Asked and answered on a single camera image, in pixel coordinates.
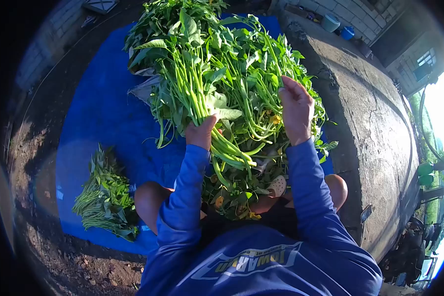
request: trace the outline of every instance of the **printed logo on shirt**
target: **printed logo on shirt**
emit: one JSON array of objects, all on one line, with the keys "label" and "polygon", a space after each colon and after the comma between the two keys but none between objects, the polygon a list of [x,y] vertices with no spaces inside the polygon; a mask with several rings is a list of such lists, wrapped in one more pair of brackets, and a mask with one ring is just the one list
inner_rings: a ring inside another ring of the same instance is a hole
[{"label": "printed logo on shirt", "polygon": [[222,253],[209,262],[202,262],[191,278],[213,280],[221,275],[246,277],[272,268],[290,267],[295,263],[301,244],[299,241],[293,245],[281,244],[264,250],[246,249],[234,257]]}]

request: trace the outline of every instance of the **green container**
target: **green container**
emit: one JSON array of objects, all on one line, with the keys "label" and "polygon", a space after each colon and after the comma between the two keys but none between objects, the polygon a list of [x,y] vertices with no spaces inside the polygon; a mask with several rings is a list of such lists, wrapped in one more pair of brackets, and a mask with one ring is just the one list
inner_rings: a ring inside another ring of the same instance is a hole
[{"label": "green container", "polygon": [[421,163],[418,166],[418,176],[426,176],[432,173],[433,164],[431,162]]},{"label": "green container", "polygon": [[429,186],[434,181],[434,174],[428,174],[420,177],[420,185]]}]

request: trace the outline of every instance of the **blue tarp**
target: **blue tarp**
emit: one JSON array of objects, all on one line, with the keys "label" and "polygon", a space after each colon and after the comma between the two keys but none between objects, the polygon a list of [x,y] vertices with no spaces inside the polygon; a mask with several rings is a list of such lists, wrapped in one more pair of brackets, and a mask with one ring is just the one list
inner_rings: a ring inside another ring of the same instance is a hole
[{"label": "blue tarp", "polygon": [[[277,37],[281,32],[275,17],[260,21]],[[117,238],[112,233],[92,227],[84,230],[81,217],[71,211],[74,199],[89,178],[89,160],[102,143],[114,145],[116,157],[125,166],[131,184],[156,181],[172,187],[185,152],[185,141],[179,138],[164,149],[156,149],[149,137],[159,137],[160,127],[146,104],[127,91],[144,78],[127,70],[128,54],[122,51],[124,37],[133,24],[112,32],[100,46],[77,86],[66,115],[56,157],[56,193],[63,232],[108,248],[137,254],[148,254],[156,247],[156,236],[140,224],[136,242]],[[323,163],[326,174],[332,173],[332,162]]]}]

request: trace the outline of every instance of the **hand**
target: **hand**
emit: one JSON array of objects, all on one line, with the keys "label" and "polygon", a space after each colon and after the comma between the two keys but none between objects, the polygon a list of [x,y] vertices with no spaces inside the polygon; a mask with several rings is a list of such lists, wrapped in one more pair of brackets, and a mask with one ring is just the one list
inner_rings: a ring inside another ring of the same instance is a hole
[{"label": "hand", "polygon": [[311,138],[311,121],[314,116],[314,100],[302,84],[281,76],[284,88],[278,96],[283,104],[283,123],[291,145],[296,146]]},{"label": "hand", "polygon": [[217,114],[208,116],[198,127],[191,122],[185,131],[186,145],[196,145],[207,151],[211,149],[211,131],[219,120]]}]

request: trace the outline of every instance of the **person's left hand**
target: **person's left hand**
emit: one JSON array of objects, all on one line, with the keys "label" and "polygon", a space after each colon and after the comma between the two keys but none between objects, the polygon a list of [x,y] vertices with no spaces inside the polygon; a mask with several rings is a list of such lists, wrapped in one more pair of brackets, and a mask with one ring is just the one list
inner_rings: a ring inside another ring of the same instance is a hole
[{"label": "person's left hand", "polygon": [[207,151],[211,149],[211,131],[219,120],[217,114],[208,116],[198,127],[191,122],[185,131],[186,145],[196,145]]}]

